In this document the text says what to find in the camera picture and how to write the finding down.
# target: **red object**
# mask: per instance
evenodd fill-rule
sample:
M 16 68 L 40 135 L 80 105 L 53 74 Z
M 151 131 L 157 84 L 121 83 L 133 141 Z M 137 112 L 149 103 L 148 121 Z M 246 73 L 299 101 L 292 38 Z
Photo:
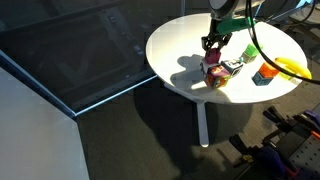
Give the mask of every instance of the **red object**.
M 320 139 L 320 134 L 318 134 L 317 132 L 311 131 L 311 134 L 312 134 L 314 137 Z
M 230 79 L 230 73 L 221 65 L 211 67 L 208 70 L 205 83 L 208 87 L 219 88 L 227 85 Z
M 220 49 L 212 48 L 209 50 L 209 53 L 206 54 L 204 59 L 208 64 L 216 64 L 216 63 L 219 63 L 220 56 L 221 56 Z
M 260 67 L 259 72 L 264 78 L 273 78 L 279 73 L 279 70 L 272 67 L 269 63 L 264 62 Z
M 295 177 L 298 175 L 298 173 L 300 172 L 300 169 L 297 169 L 296 172 L 291 171 L 288 167 L 286 167 L 286 174 L 289 177 Z

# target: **white round table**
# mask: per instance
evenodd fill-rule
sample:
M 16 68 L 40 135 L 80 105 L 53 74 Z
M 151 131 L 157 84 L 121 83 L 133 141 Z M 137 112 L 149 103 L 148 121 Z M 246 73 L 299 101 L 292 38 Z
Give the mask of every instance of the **white round table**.
M 254 62 L 245 64 L 241 72 L 219 89 L 208 88 L 200 71 L 205 51 L 201 37 L 209 33 L 209 13 L 180 17 L 156 29 L 148 39 L 146 56 L 151 68 L 165 86 L 197 103 L 200 144 L 209 145 L 205 102 L 256 103 L 280 97 L 297 87 L 298 79 L 284 80 L 276 76 L 267 86 L 256 86 L 252 77 L 264 62 L 258 55 Z M 300 46 L 279 29 L 259 22 L 255 25 L 258 41 L 270 58 L 287 57 L 307 66 Z M 238 59 L 251 43 L 248 29 L 233 33 L 229 43 L 221 50 L 220 60 Z

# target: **wire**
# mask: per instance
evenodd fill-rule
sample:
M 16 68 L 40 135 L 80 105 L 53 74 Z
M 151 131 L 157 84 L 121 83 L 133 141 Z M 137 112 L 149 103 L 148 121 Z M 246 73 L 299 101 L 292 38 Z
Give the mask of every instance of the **wire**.
M 279 14 L 279 12 L 284 8 L 284 6 L 289 2 L 289 0 L 285 0 L 283 2 L 283 4 L 280 6 L 280 8 L 278 9 L 277 12 L 273 13 L 272 15 L 270 15 L 269 17 L 267 17 L 267 19 L 265 21 L 269 21 L 271 20 L 271 18 L 273 18 L 275 15 Z
M 257 50 L 260 52 L 260 54 L 263 57 L 263 59 L 267 63 L 269 63 L 271 66 L 273 66 L 274 68 L 276 68 L 277 70 L 279 70 L 280 72 L 282 72 L 284 74 L 287 74 L 289 76 L 295 77 L 297 79 L 304 80 L 304 81 L 309 82 L 309 83 L 320 85 L 320 81 L 319 80 L 311 80 L 311 79 L 308 79 L 308 78 L 304 78 L 304 77 L 298 76 L 296 74 L 293 74 L 293 73 L 281 68 L 276 63 L 274 63 L 272 60 L 270 60 L 270 58 L 267 55 L 265 55 L 264 52 L 262 52 L 262 50 L 261 50 L 261 48 L 259 46 L 259 42 L 257 40 L 257 34 L 256 34 L 256 30 L 255 30 L 255 27 L 254 27 L 254 21 L 253 21 L 252 10 L 251 10 L 251 0 L 247 0 L 246 9 L 245 9 L 245 16 L 247 18 L 249 18 L 249 20 L 250 20 L 251 29 L 249 28 L 248 30 L 249 30 L 249 33 L 251 35 L 252 42 L 256 46 Z
M 282 4 L 282 6 L 279 8 L 279 11 L 281 11 L 281 9 L 285 6 L 285 4 L 287 2 L 288 2 L 288 0 L 286 0 L 285 3 Z M 284 25 L 284 26 L 297 26 L 297 25 L 303 24 L 305 21 L 307 21 L 310 18 L 310 16 L 314 12 L 314 9 L 315 9 L 316 5 L 317 5 L 317 0 L 313 0 L 312 7 L 311 7 L 311 10 L 309 11 L 308 15 L 304 19 L 302 19 L 301 21 L 299 21 L 297 23 L 288 24 L 288 23 L 282 23 L 282 22 L 279 22 L 279 21 L 271 19 L 271 18 L 273 18 L 275 16 L 275 14 L 269 16 L 268 18 L 264 19 L 263 21 L 273 21 L 273 22 L 275 22 L 277 24 Z
M 308 14 L 304 19 L 302 19 L 301 21 L 299 21 L 299 22 L 297 22 L 297 23 L 286 24 L 286 25 L 287 25 L 287 26 L 297 26 L 297 25 L 300 25 L 300 24 L 304 23 L 304 22 L 305 22 L 306 20 L 308 20 L 309 17 L 312 15 L 312 13 L 313 13 L 316 5 L 317 5 L 317 0 L 313 0 L 311 10 L 310 10 L 309 14 Z

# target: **colorful block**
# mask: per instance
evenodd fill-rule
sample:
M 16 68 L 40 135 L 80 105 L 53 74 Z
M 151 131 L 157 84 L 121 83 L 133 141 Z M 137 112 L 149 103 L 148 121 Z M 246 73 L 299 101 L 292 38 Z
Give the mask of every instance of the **colorful block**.
M 243 67 L 243 63 L 241 63 L 239 60 L 221 61 L 221 65 L 228 70 L 230 73 L 230 78 L 239 74 Z
M 211 68 L 211 67 L 214 67 L 214 66 L 217 66 L 217 65 L 220 65 L 219 63 L 215 63 L 215 64 L 208 64 L 207 61 L 205 60 L 205 58 L 203 58 L 201 60 L 201 63 L 200 63 L 200 67 L 201 67 L 201 72 L 203 74 L 203 77 L 206 78 L 207 77 L 207 72 L 208 72 L 208 69 Z
M 217 65 L 208 69 L 205 82 L 208 87 L 219 88 L 227 85 L 230 79 L 230 73 L 221 65 Z
M 268 85 L 273 78 L 265 78 L 263 77 L 259 71 L 256 72 L 256 74 L 252 77 L 253 82 L 257 86 L 265 86 Z
M 256 48 L 254 44 L 248 44 L 246 50 L 242 53 L 243 62 L 250 63 L 254 61 L 254 59 L 259 53 L 260 53 L 259 50 Z
M 259 72 L 264 78 L 273 78 L 279 73 L 279 70 L 271 66 L 269 63 L 264 62 L 260 67 Z
M 221 52 L 218 48 L 212 48 L 205 56 L 205 60 L 208 64 L 216 64 L 219 63 L 221 57 Z

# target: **black cable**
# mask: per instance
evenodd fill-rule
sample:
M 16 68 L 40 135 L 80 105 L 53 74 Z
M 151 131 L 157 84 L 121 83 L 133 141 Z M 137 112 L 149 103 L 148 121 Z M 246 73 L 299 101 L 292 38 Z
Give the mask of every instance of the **black cable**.
M 301 21 L 299 21 L 299 22 L 297 22 L 297 23 L 287 24 L 286 26 L 297 26 L 297 25 L 300 25 L 300 24 L 304 23 L 304 22 L 305 22 L 306 20 L 308 20 L 309 17 L 312 15 L 312 13 L 313 13 L 316 5 L 317 5 L 317 0 L 313 0 L 311 10 L 310 10 L 309 14 L 308 14 L 304 19 L 302 19 Z
M 312 7 L 311 7 L 311 10 L 309 11 L 308 15 L 302 19 L 301 21 L 297 22 L 297 23 L 291 23 L 291 24 L 288 24 L 288 23 L 282 23 L 282 22 L 279 22 L 279 21 L 276 21 L 276 20 L 272 20 L 271 18 L 266 18 L 265 20 L 263 21 L 273 21 L 277 24 L 280 24 L 280 25 L 284 25 L 284 26 L 297 26 L 297 25 L 300 25 L 300 24 L 303 24 L 305 21 L 307 21 L 310 16 L 312 15 L 312 13 L 314 12 L 314 9 L 315 9 L 315 6 L 317 5 L 317 0 L 313 0 L 313 3 L 312 3 Z
M 263 59 L 267 63 L 269 63 L 275 69 L 279 70 L 280 72 L 282 72 L 284 74 L 287 74 L 289 76 L 295 77 L 297 79 L 304 80 L 304 81 L 309 82 L 309 83 L 320 85 L 320 81 L 319 80 L 311 80 L 311 79 L 308 79 L 308 78 L 304 78 L 304 77 L 298 76 L 296 74 L 293 74 L 293 73 L 281 68 L 276 63 L 274 63 L 272 60 L 270 60 L 269 57 L 264 54 L 264 52 L 262 52 L 262 50 L 261 50 L 261 48 L 259 46 L 258 40 L 257 40 L 257 34 L 256 34 L 255 27 L 254 27 L 254 21 L 253 21 L 252 10 L 251 10 L 251 0 L 247 0 L 246 9 L 245 9 L 245 16 L 246 16 L 246 18 L 249 18 L 249 20 L 250 20 L 251 31 L 252 32 L 250 31 L 250 28 L 249 28 L 249 33 L 251 35 L 252 42 L 256 46 L 257 50 L 260 52 L 260 54 L 263 57 Z

